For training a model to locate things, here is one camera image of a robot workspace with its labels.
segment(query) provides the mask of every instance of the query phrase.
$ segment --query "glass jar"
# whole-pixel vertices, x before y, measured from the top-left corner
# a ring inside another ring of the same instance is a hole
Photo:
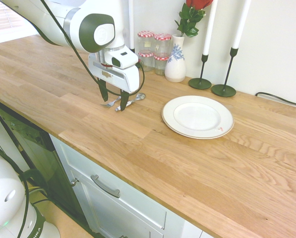
[[[170,34],[157,34],[154,36],[154,55],[158,57],[168,57],[170,55],[171,35]]]
[[[153,52],[153,37],[152,31],[140,31],[138,33],[139,52],[143,54],[150,54]]]
[[[154,53],[149,53],[149,54],[144,54],[139,52],[139,59],[141,60],[143,70],[145,72],[151,71],[153,69],[153,58],[154,58]]]
[[[168,59],[169,59],[169,57],[154,56],[154,60],[155,60],[154,72],[157,75],[164,75],[164,70],[166,68],[166,64],[167,64]]]

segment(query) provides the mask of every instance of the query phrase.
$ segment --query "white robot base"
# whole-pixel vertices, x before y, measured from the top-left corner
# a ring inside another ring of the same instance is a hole
[[[0,156],[0,238],[17,238],[25,211],[24,187],[12,166]],[[58,229],[46,222],[29,203],[20,238],[60,238]]]

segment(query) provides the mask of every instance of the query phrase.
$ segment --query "green leaves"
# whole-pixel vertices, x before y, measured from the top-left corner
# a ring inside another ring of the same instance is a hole
[[[179,12],[181,18],[180,23],[176,20],[178,25],[177,30],[181,32],[181,36],[186,34],[188,37],[193,37],[198,34],[198,29],[195,27],[196,23],[202,20],[205,15],[203,10],[195,10],[194,7],[188,7],[186,3],[183,4],[182,11]]]

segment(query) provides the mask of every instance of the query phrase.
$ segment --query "red rose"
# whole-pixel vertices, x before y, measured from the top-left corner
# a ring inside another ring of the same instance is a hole
[[[213,0],[186,0],[186,5],[188,7],[195,7],[195,10],[200,10],[209,6],[212,2]]]

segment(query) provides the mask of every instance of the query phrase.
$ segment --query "drawer handle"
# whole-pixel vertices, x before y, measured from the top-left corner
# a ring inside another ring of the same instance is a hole
[[[107,187],[106,185],[104,185],[102,182],[100,182],[98,180],[99,179],[99,176],[98,175],[91,175],[90,178],[103,191],[105,191],[106,193],[109,193],[110,195],[112,195],[112,196],[114,196],[116,198],[120,198],[120,190],[119,189],[112,190],[111,188]]]
[[[75,178],[73,181],[70,182],[70,185],[74,187],[76,183],[79,182],[78,178]]]

